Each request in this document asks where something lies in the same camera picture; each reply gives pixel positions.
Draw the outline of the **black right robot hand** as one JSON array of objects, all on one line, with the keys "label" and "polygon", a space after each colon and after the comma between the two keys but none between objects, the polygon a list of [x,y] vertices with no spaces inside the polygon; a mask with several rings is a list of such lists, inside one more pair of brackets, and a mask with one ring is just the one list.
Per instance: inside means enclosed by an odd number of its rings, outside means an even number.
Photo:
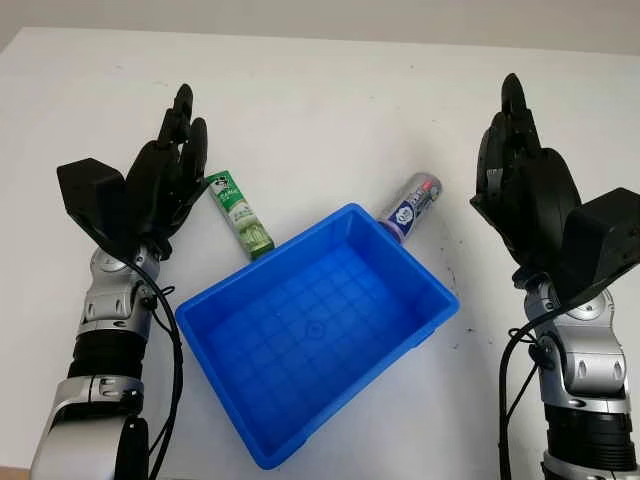
[{"label": "black right robot hand", "polygon": [[549,271],[558,262],[566,219],[581,199],[562,156],[541,145],[514,73],[503,81],[501,109],[481,140],[470,203],[518,265]]}]

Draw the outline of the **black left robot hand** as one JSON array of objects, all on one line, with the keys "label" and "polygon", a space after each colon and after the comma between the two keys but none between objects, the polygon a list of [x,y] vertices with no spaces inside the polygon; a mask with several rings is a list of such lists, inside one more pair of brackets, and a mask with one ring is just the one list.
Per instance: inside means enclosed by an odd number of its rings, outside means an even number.
[{"label": "black left robot hand", "polygon": [[207,188],[204,119],[193,119],[193,91],[178,89],[155,140],[146,143],[126,176],[129,225],[135,238],[166,260],[169,238],[183,225]]}]

